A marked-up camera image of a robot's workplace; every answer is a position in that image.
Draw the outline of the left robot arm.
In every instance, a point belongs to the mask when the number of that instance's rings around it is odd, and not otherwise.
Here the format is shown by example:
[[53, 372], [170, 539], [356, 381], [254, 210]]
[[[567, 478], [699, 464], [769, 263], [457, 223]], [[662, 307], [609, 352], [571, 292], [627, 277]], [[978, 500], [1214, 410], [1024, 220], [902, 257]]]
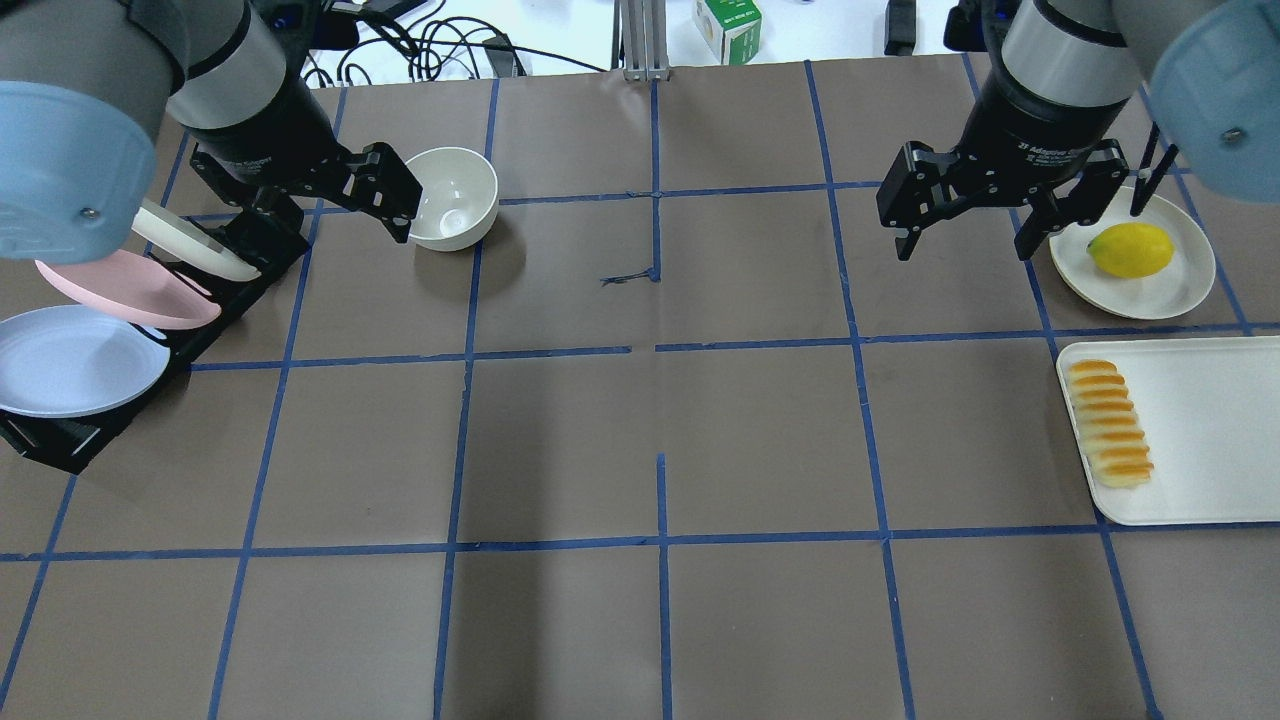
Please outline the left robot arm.
[[422, 187], [387, 143], [351, 152], [248, 1], [5, 1], [3, 256], [93, 263], [132, 232], [165, 118], [225, 204], [323, 199], [410, 237]]

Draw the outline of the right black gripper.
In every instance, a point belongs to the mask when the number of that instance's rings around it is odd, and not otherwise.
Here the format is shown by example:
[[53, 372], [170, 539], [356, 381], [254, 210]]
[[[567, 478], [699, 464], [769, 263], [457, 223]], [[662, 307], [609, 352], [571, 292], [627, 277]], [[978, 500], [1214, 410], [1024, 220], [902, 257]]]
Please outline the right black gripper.
[[[1124, 106], [1065, 105], [1032, 92], [1007, 70], [991, 70], [956, 146], [937, 152], [905, 143], [877, 190], [879, 223], [893, 232], [897, 259], [910, 259], [924, 229], [977, 201], [1029, 200], [1030, 214], [1015, 236], [1020, 261], [1069, 225], [1094, 224], [1129, 170], [1085, 163]], [[1053, 193], [1084, 167], [1065, 197]]]

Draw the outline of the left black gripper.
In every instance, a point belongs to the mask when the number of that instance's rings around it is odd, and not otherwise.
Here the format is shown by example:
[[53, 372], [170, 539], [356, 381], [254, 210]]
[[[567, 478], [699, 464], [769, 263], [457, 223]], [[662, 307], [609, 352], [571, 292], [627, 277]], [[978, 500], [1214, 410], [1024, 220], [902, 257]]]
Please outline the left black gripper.
[[378, 219], [397, 243], [410, 241], [421, 183], [389, 143], [342, 146], [310, 88], [280, 88], [247, 120], [188, 132], [189, 165], [228, 206], [248, 206], [262, 190], [324, 199]]

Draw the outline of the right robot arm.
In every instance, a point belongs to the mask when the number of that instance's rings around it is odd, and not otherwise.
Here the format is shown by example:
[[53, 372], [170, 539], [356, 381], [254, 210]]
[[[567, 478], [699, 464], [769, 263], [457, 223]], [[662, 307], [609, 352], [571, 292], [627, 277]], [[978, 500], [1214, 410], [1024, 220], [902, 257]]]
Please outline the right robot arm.
[[900, 260], [973, 208], [1029, 208], [1021, 260], [1097, 222], [1130, 170], [1108, 129], [1140, 88], [1169, 151], [1138, 202], [1178, 158], [1215, 193], [1277, 201], [1275, 1], [960, 1], [943, 41], [991, 67], [954, 149], [906, 142], [877, 191]]

